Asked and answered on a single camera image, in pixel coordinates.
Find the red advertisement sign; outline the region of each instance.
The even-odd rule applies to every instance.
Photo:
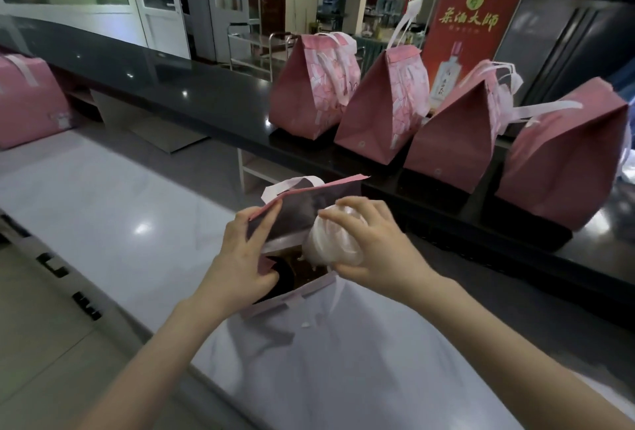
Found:
[[[520,0],[438,0],[422,59],[437,108],[470,70],[491,59]]]

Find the liquor bottle image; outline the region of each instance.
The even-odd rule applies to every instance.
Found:
[[[449,60],[441,62],[439,71],[434,78],[433,88],[430,91],[430,106],[436,109],[441,102],[454,89],[458,74],[461,72],[461,65],[458,63],[458,56],[461,53],[462,42],[456,41],[452,46]]]

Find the metal rack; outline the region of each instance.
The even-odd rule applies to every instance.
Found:
[[[259,33],[239,33],[234,32],[235,27],[250,27],[247,22],[234,22],[227,26],[227,45],[229,46],[229,69],[234,70],[234,65],[248,67],[257,71],[257,73],[268,73],[269,81],[274,81],[274,72],[279,72],[285,65],[286,60],[280,60],[273,57],[273,49],[284,46],[286,59],[289,58],[290,48],[290,32],[274,32],[270,36],[260,35]],[[266,54],[255,55],[250,51],[247,58],[235,58],[232,56],[232,39],[242,41],[251,46],[259,47],[261,52],[268,49]]]

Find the person's right hand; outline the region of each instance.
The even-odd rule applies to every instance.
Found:
[[[416,303],[422,288],[441,278],[401,232],[385,202],[348,196],[336,204],[350,206],[368,223],[337,209],[318,211],[320,217],[348,231],[364,253],[362,266],[336,264],[340,276],[408,306]]]

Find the black counter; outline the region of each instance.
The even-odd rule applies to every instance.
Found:
[[[635,328],[635,186],[617,182],[603,209],[572,234],[493,197],[507,151],[499,141],[488,171],[468,195],[333,144],[312,142],[267,121],[271,84],[65,25],[0,17],[0,46],[42,57],[91,88],[307,175],[357,173],[369,197],[385,199],[420,237],[526,279],[600,316]]]

